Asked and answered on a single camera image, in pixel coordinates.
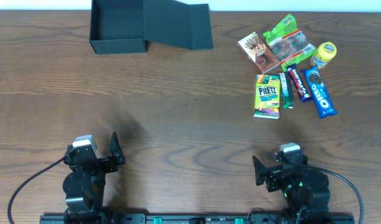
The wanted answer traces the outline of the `blue Oreo pack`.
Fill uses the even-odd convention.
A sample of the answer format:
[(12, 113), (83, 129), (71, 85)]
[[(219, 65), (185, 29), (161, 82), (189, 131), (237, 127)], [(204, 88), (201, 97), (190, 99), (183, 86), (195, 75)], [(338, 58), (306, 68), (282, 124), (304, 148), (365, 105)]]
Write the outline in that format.
[(327, 88), (319, 74), (318, 67), (314, 66), (313, 68), (302, 70), (301, 73), (305, 76), (308, 83), (319, 118), (322, 119), (336, 115), (337, 110), (332, 104)]

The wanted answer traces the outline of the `green clear snack bag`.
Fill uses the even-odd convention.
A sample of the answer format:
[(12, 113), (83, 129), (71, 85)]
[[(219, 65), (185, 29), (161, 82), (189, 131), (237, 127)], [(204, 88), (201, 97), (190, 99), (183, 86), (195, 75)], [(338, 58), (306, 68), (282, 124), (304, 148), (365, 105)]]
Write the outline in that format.
[(298, 29), (292, 14), (285, 16), (271, 31), (264, 32), (263, 36), (284, 72), (288, 66), (298, 64), (316, 52), (316, 47)]

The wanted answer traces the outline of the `black gift box with lid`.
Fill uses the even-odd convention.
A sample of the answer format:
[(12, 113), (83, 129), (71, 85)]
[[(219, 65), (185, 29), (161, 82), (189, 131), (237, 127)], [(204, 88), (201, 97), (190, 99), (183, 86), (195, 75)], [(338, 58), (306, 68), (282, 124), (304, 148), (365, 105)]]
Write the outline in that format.
[(212, 49), (209, 5), (175, 0), (92, 0), (90, 44), (96, 54), (146, 52), (147, 42)]

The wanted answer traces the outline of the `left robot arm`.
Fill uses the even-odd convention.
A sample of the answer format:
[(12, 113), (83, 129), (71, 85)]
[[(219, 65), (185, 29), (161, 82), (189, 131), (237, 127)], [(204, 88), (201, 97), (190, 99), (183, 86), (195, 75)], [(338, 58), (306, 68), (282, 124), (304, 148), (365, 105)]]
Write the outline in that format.
[(108, 149), (109, 156), (97, 158), (97, 146), (91, 135), (77, 137), (67, 146), (63, 162), (72, 173), (66, 176), (62, 187), (73, 219), (97, 219), (104, 213), (105, 177), (118, 171), (118, 167), (126, 162), (115, 132), (111, 135)]

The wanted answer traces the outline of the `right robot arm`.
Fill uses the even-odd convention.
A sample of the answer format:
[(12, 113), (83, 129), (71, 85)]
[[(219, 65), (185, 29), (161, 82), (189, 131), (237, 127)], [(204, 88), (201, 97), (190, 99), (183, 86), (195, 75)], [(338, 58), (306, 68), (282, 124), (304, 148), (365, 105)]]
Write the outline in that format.
[(329, 179), (323, 172), (309, 168), (308, 157), (300, 150), (277, 152), (278, 166), (265, 167), (252, 157), (256, 185), (266, 185), (268, 192), (282, 191), (288, 204), (291, 223), (307, 223), (325, 219), (330, 199)]

